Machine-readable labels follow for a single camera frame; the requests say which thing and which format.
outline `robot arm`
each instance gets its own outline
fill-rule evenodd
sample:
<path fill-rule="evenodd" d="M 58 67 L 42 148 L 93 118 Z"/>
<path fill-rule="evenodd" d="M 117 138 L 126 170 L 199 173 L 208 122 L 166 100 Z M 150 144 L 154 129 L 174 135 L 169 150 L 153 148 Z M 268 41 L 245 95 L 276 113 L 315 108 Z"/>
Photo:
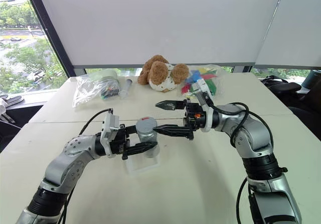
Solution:
<path fill-rule="evenodd" d="M 45 177 L 17 224 L 57 223 L 68 195 L 90 161 L 105 155 L 112 158 L 116 154 L 122 154 L 125 160 L 129 155 L 143 153 L 157 145 L 157 142 L 147 141 L 130 146 L 128 137 L 133 133 L 136 127 L 119 125 L 119 117 L 114 116 L 111 109 L 102 123 L 101 133 L 71 139 L 48 165 Z"/>
<path fill-rule="evenodd" d="M 273 153 L 270 133 L 265 125 L 234 104 L 214 107 L 211 93 L 200 79 L 193 85 L 200 105 L 184 101 L 162 101 L 156 106 L 165 110 L 186 108 L 184 126 L 163 125 L 154 128 L 160 134 L 193 139 L 193 131 L 210 129 L 225 132 L 232 138 L 243 160 L 247 181 L 252 190 L 249 194 L 254 223 L 301 223 L 301 215 L 283 172 Z"/>

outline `brown teddy bear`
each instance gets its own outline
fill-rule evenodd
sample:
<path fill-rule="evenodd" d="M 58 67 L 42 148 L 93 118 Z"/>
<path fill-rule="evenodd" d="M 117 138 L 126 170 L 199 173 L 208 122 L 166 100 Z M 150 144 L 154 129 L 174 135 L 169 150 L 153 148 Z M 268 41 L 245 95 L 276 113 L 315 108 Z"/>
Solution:
<path fill-rule="evenodd" d="M 141 85 L 150 84 L 156 91 L 167 92 L 174 89 L 189 75 L 189 69 L 185 64 L 172 66 L 161 55 L 150 58 L 142 68 L 138 83 Z"/>

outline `clear plastic bag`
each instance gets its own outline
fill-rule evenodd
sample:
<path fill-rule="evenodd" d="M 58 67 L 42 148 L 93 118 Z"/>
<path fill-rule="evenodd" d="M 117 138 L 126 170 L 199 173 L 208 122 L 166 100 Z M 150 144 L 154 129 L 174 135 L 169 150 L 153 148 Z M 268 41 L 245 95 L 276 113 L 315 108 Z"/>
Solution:
<path fill-rule="evenodd" d="M 194 96 L 192 84 L 200 78 L 205 80 L 212 95 L 220 95 L 222 92 L 220 77 L 229 74 L 222 67 L 214 64 L 189 66 L 189 70 L 189 77 L 184 81 L 181 88 L 181 94 L 186 97 Z"/>
<path fill-rule="evenodd" d="M 72 107 L 87 103 L 100 96 L 102 99 L 118 95 L 117 73 L 110 69 L 101 70 L 76 77 L 77 88 Z"/>

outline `car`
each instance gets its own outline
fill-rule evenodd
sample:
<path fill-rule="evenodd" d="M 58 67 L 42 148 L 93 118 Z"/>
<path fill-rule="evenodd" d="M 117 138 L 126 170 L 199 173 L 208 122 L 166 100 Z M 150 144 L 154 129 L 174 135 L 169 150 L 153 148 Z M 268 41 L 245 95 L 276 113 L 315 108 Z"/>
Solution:
<path fill-rule="evenodd" d="M 21 38 L 19 38 L 19 37 L 11 37 L 10 40 L 11 40 L 12 42 L 18 42 L 18 41 L 21 40 Z"/>

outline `white roller shade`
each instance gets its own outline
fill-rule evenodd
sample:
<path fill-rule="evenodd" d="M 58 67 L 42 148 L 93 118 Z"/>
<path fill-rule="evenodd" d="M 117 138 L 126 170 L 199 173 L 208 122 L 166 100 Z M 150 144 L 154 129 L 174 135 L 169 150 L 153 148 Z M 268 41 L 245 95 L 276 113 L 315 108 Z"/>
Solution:
<path fill-rule="evenodd" d="M 321 0 L 281 0 L 256 65 L 321 67 Z"/>
<path fill-rule="evenodd" d="M 277 0 L 42 0 L 75 67 L 254 62 Z"/>

